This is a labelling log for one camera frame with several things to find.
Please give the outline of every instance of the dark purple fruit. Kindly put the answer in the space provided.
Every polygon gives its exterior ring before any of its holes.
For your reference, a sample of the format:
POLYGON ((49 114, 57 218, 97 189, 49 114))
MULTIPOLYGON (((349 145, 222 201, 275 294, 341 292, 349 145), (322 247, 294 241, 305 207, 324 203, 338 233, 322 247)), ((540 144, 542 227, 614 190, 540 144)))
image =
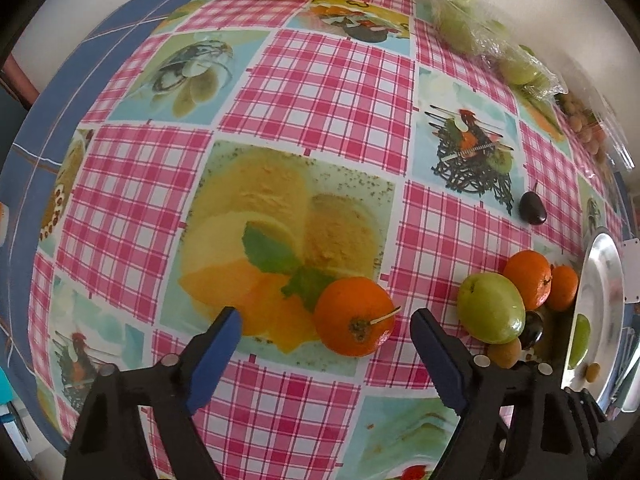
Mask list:
POLYGON ((543 323, 542 317, 533 310, 527 310, 524 316, 524 329, 518 336, 523 350, 529 350, 542 338, 543 323))
POLYGON ((518 212, 527 224, 541 225, 546 222, 545 205, 535 191, 527 191, 518 204, 518 212))

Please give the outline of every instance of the printed mint leaf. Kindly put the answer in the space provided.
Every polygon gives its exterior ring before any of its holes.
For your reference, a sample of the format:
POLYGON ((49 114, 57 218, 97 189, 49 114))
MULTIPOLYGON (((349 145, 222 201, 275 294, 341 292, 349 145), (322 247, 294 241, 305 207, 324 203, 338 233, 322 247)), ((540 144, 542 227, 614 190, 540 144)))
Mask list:
POLYGON ((318 298, 335 280, 336 278, 325 274, 322 270, 313 267, 300 267, 291 277, 289 283, 283 286, 280 291, 285 298, 293 294, 299 295, 305 308, 313 313, 318 298))
POLYGON ((254 225, 244 228, 242 244, 249 263, 262 272, 292 274, 301 265, 287 244, 268 237, 254 225))

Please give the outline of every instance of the silver tray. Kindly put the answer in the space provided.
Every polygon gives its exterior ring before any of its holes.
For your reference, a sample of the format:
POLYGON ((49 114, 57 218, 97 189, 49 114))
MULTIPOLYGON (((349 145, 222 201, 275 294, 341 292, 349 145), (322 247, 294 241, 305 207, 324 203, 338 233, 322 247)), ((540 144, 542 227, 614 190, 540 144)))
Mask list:
POLYGON ((620 255, 609 231, 601 227, 589 244, 582 264, 571 335, 564 359, 563 388, 569 386, 577 392, 586 388, 594 399, 600 401, 616 362, 624 306, 620 255), (578 314, 584 314, 591 325, 589 349, 580 365, 569 370, 567 366, 578 314), (588 383, 584 373, 591 363, 600 364, 600 374, 593 383, 588 383))

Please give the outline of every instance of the orange fruit with stem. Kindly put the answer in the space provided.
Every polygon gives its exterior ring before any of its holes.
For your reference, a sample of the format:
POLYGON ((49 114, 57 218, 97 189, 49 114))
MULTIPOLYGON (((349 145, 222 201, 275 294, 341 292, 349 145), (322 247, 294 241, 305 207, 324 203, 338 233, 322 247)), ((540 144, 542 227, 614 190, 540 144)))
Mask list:
POLYGON ((385 289, 369 278, 355 276, 336 280, 322 292, 313 319, 329 350, 363 357, 389 338, 398 310, 385 289))
POLYGON ((546 306, 556 312, 564 312, 574 304, 578 293, 578 275, 571 267, 561 265, 551 269, 551 293, 546 306))
POLYGON ((516 286, 526 310, 536 310, 551 292, 551 266, 536 251, 520 251, 507 260, 502 275, 516 286))

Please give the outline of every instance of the table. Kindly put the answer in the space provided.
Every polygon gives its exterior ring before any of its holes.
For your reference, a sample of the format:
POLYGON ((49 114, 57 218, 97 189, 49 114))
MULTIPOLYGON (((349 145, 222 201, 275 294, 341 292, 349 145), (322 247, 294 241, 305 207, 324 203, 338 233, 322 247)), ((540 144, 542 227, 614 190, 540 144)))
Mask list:
POLYGON ((63 449, 101 363, 148 366, 234 304, 244 337, 193 419, 225 478, 431 470, 457 417, 410 314, 428 306, 482 351, 455 313, 466 275, 528 248, 576 264, 599 225, 620 241, 615 184, 568 132, 447 50, 411 0, 133 0, 65 63, 0 175, 12 384, 63 449), (463 123, 505 155, 451 158, 463 123), (516 210, 536 183, 549 218, 532 228, 516 210), (402 306, 359 360, 309 314, 353 274, 402 306))

